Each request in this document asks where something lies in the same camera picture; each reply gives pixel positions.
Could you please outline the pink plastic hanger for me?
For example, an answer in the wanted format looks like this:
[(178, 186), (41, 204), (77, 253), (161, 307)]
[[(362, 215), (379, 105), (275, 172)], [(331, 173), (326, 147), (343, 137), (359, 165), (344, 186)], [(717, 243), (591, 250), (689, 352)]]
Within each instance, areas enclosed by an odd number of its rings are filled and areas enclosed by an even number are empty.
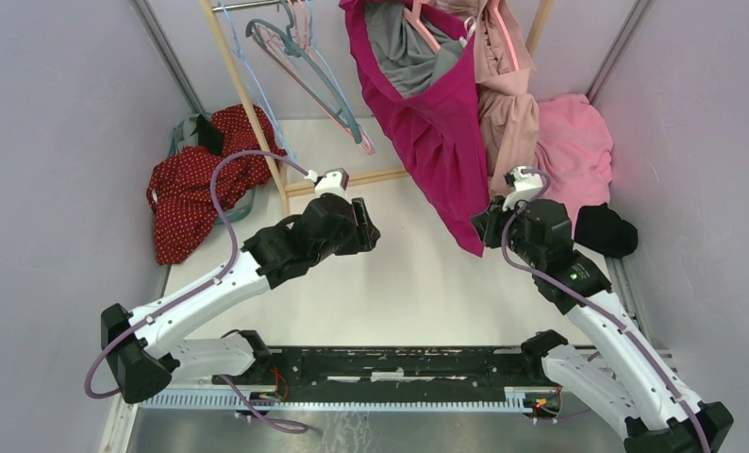
[(505, 18), (505, 12), (508, 13), (508, 16), (512, 15), (507, 2), (504, 0), (490, 0), (486, 9), (502, 40), (510, 68), (514, 71), (521, 70), (522, 67), (511, 35), (511, 29), (508, 27), (508, 22)]

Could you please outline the dusty pink skirt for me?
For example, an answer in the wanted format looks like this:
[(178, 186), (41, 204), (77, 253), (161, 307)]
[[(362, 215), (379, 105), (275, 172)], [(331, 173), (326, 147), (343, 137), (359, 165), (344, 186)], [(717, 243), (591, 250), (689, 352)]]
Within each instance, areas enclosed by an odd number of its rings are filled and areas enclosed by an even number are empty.
[(489, 191), (504, 195), (509, 191), (504, 175), (515, 167), (533, 166), (540, 128), (539, 105), (529, 92), (535, 71), (524, 43), (524, 33), (515, 18), (505, 12), (516, 46), (521, 70), (510, 68), (502, 40), (486, 6), (489, 1), (464, 1), (462, 14), (452, 14), (463, 22), (474, 16), (477, 28), (471, 38), (478, 93), (478, 121), (487, 153)]

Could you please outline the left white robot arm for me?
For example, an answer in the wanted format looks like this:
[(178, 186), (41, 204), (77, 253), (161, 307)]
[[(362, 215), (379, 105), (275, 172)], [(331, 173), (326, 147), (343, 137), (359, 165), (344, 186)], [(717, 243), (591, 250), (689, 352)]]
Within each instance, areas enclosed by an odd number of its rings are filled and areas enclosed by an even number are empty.
[(100, 315), (99, 360), (116, 381), (116, 394), (143, 402), (179, 379), (241, 376), (257, 384), (271, 358), (255, 333), (234, 339), (190, 339), (190, 334), (241, 302), (304, 276), (330, 256), (375, 248), (380, 232), (361, 197), (324, 193), (300, 214), (260, 229), (236, 245), (212, 273), (179, 291), (128, 310), (119, 303)]

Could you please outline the magenta garment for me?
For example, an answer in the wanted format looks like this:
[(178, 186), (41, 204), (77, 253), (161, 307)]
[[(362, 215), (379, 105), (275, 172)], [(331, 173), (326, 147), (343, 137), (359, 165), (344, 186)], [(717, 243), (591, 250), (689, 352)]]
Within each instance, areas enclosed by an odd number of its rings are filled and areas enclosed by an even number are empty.
[(474, 54), (460, 19), (434, 7), (422, 21), (433, 53), (403, 17), (405, 1), (342, 1), (364, 102), (458, 246), (482, 256), (471, 223), (489, 202)]

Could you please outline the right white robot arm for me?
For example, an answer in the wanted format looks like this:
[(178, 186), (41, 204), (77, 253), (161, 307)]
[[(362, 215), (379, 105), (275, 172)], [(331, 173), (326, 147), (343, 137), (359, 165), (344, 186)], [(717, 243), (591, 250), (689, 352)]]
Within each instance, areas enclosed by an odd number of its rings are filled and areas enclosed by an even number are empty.
[(484, 246), (529, 273), (538, 292), (593, 343), (609, 370), (578, 354), (555, 331), (524, 344), (519, 360), (532, 385), (548, 380), (569, 390), (618, 434), (627, 452), (716, 452), (734, 419), (721, 402), (707, 403), (643, 337), (607, 277), (575, 249), (572, 224), (558, 202), (506, 207), (496, 197), (472, 223)]

